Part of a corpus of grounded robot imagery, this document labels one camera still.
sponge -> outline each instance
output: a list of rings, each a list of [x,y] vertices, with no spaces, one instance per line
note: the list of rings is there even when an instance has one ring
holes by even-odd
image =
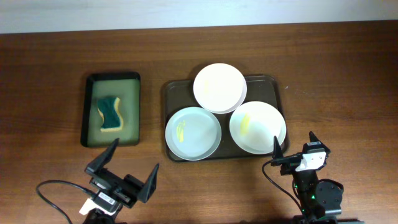
[[[98,111],[104,123],[101,126],[102,132],[120,131],[123,128],[123,118],[119,112],[118,97],[99,99]]]

wooden table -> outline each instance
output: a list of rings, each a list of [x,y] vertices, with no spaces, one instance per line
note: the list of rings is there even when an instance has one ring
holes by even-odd
[[[103,149],[80,145],[85,78],[141,74],[141,142],[119,147],[107,165],[144,180],[159,162],[147,204],[124,209],[128,223],[267,222],[298,208],[261,172],[269,158],[178,164],[165,155],[161,88],[223,62],[279,82],[290,135],[287,154],[308,132],[332,151],[319,178],[345,186],[340,218],[398,222],[398,22],[348,22],[188,29],[0,35],[0,223],[65,223],[36,194],[44,180],[88,186],[83,170]],[[267,167],[291,190],[291,176]],[[43,187],[76,223],[79,190]]]

white label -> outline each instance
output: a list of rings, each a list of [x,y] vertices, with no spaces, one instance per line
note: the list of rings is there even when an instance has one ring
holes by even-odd
[[[111,205],[113,205],[116,201],[115,200],[113,200],[111,197],[109,197],[109,196],[107,196],[106,194],[104,194],[104,193],[99,193],[99,195],[98,195],[100,198],[102,198],[102,199],[104,199],[105,201],[107,201],[108,203],[110,203]]]
[[[106,187],[105,186],[103,186],[102,184],[100,184],[100,183],[97,183],[97,186],[98,187],[101,187],[102,189],[106,189]]]
[[[105,210],[103,207],[100,207],[99,205],[95,204],[92,199],[87,199],[86,203],[82,206],[82,208],[80,209],[79,213],[82,215],[87,215],[89,211],[91,211],[94,208],[98,208],[101,211],[103,211],[105,214],[107,215],[113,215],[116,213],[116,211],[114,212],[108,212],[107,210]]]
[[[314,145],[317,145],[317,144],[321,144],[321,142],[310,142],[310,143],[307,143],[308,146],[314,146]]]
[[[296,168],[296,171],[300,172],[303,170],[317,169],[323,165],[325,158],[326,153],[324,151],[303,154],[303,159],[301,160],[300,165]]]

white bowl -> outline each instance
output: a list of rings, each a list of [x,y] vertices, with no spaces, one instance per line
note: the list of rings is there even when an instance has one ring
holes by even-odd
[[[242,73],[231,65],[215,63],[202,69],[193,82],[199,105],[212,113],[229,113],[238,108],[247,93]]]
[[[220,122],[203,108],[184,108],[167,122],[165,138],[176,156],[188,161],[204,159],[220,144]]]
[[[273,106],[259,101],[241,105],[229,121],[234,142],[253,154],[267,154],[274,150],[274,136],[279,144],[286,137],[286,123]]]

light blue plate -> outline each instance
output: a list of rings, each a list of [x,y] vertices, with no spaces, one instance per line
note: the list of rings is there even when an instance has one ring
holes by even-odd
[[[221,126],[217,118],[203,108],[184,108],[170,118],[165,138],[176,156],[197,161],[216,151],[221,141]]]

